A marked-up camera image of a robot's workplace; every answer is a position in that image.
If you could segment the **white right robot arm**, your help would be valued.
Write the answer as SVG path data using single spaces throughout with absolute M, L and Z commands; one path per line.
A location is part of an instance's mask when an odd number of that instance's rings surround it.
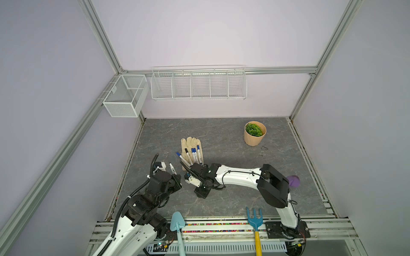
M 311 237 L 306 222 L 294 208 L 296 202 L 291 199 L 289 180 L 269 164 L 243 169 L 221 164 L 208 166 L 194 163 L 186 168 L 184 179 L 196 187 L 195 194 L 203 199 L 212 189 L 221 191 L 227 185 L 255 189 L 280 216 L 279 221 L 266 224 L 268 238 L 293 240 Z

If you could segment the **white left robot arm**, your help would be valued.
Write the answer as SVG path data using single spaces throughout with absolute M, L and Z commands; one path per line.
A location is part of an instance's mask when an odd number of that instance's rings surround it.
M 182 188 L 181 175 L 159 171 L 145 190 L 128 196 L 115 217 L 113 229 L 95 256 L 137 256 L 155 239 L 170 232 L 168 220 L 157 213 L 171 194 Z

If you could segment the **white whiteboard marker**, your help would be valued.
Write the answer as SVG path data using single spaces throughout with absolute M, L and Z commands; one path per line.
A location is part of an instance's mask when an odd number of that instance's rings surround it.
M 197 155 L 198 155 L 199 163 L 202 164 L 202 163 L 203 163 L 203 159 L 202 159 L 201 149 L 200 149 L 200 146 L 199 146 L 199 145 L 196 145 L 196 152 L 197 152 Z
M 191 148 L 191 151 L 192 151 L 192 155 L 193 155 L 194 162 L 195 162 L 195 163 L 200 163 L 199 160 L 198 160 L 198 156 L 197 156 L 197 153 L 196 153 L 196 149 L 195 149 L 195 148 Z
M 171 163 L 169 163 L 169 166 L 170 166 L 170 168 L 171 168 L 171 170 L 172 170 L 172 173 L 173 173 L 174 175 L 177 175 L 177 172 L 176 172 L 174 166 L 173 166 Z
M 187 167 L 191 166 L 191 164 L 179 152 L 177 152 L 176 154 Z
M 193 165 L 193 162 L 192 162 L 192 160 L 191 160 L 189 151 L 188 151 L 187 148 L 185 148 L 184 150 L 185 150 L 186 156 L 187 156 L 187 158 L 188 158 L 188 162 L 189 162 L 190 166 L 192 166 L 192 165 Z

